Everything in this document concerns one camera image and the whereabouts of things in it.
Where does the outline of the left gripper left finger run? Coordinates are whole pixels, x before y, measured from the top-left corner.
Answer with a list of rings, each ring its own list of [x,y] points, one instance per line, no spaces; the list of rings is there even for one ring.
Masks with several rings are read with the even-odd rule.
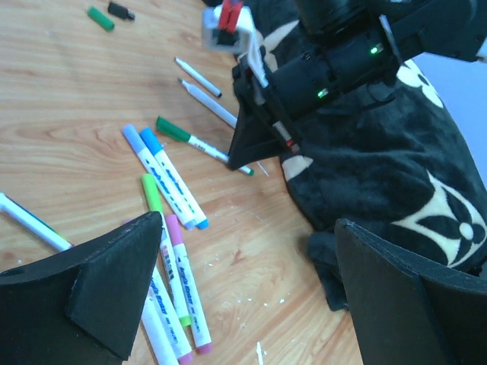
[[[161,215],[1,273],[3,364],[129,359],[157,261]]]

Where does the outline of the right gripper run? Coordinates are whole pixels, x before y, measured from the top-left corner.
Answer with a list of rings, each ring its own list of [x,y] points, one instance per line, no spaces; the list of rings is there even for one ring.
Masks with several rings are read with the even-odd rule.
[[[314,44],[276,71],[265,67],[265,88],[242,58],[232,70],[239,112],[228,168],[298,151],[300,118],[364,84],[390,80],[398,68],[394,45],[379,30],[360,32],[333,46]]]

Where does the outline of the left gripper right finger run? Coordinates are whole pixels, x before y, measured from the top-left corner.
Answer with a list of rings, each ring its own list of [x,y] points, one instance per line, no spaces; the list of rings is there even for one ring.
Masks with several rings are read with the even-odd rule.
[[[335,226],[336,254],[365,364],[484,364],[486,282],[374,235]]]

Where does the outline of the dark green rainbow marker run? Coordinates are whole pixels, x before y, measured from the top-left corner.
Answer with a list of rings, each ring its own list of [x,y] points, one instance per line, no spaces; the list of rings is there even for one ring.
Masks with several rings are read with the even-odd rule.
[[[229,163],[229,156],[226,155],[224,152],[218,150],[214,146],[201,140],[195,135],[192,135],[187,131],[181,129],[180,127],[174,125],[172,122],[169,122],[168,120],[159,116],[156,120],[155,126],[159,132],[165,134],[168,137],[171,137],[175,141],[187,143],[192,147],[198,149],[199,151],[207,154],[208,156],[211,156],[214,159],[221,161],[224,164]]]

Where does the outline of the black cap marker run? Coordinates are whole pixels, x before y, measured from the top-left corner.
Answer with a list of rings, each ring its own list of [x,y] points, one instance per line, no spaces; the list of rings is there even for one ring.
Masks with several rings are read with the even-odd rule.
[[[175,57],[174,61],[176,64],[182,68],[189,76],[198,81],[206,90],[208,90],[212,95],[217,98],[222,96],[222,92],[217,88],[210,80],[201,75],[197,70],[195,70],[190,64],[183,61],[182,59]]]

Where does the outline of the sky blue cap marker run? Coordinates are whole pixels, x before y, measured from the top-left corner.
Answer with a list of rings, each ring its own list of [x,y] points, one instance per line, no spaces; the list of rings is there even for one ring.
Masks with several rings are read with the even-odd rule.
[[[182,200],[184,200],[189,210],[191,210],[193,213],[196,226],[200,230],[208,228],[209,222],[205,213],[200,208],[198,202],[183,181],[182,177],[178,173],[153,131],[150,128],[145,128],[140,131],[139,135],[148,147],[149,151],[153,154],[155,160],[161,165],[163,171],[169,176],[171,182],[178,191],[179,196],[182,198]]]

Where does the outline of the periwinkle cap marker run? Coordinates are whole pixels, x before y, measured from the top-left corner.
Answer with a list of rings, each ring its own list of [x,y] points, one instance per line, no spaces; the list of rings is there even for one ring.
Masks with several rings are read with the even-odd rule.
[[[122,133],[142,165],[155,178],[157,187],[172,208],[174,214],[179,218],[180,223],[188,230],[194,229],[196,226],[194,214],[184,204],[172,180],[155,160],[155,157],[149,151],[149,148],[142,140],[135,126],[132,124],[126,125],[122,129]]]

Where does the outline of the green pen cap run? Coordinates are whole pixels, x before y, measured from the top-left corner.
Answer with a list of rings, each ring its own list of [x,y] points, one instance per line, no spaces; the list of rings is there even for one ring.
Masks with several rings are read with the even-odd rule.
[[[106,15],[93,6],[87,10],[87,16],[106,32],[111,32],[115,28],[115,24]]]

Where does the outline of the black pen cap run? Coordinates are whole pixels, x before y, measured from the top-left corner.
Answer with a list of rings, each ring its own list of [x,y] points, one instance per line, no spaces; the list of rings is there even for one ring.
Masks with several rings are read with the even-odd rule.
[[[124,20],[124,21],[134,21],[135,14],[131,12],[127,7],[122,6],[118,3],[110,1],[107,7],[107,11],[109,14]]]

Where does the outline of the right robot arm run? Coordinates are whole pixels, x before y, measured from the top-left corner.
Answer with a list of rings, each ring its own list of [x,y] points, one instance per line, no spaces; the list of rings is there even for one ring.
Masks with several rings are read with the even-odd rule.
[[[251,40],[233,68],[239,115],[228,167],[298,152],[298,121],[357,88],[391,84],[399,67],[424,52],[465,62],[486,59],[484,1],[300,1],[310,45],[272,70]]]

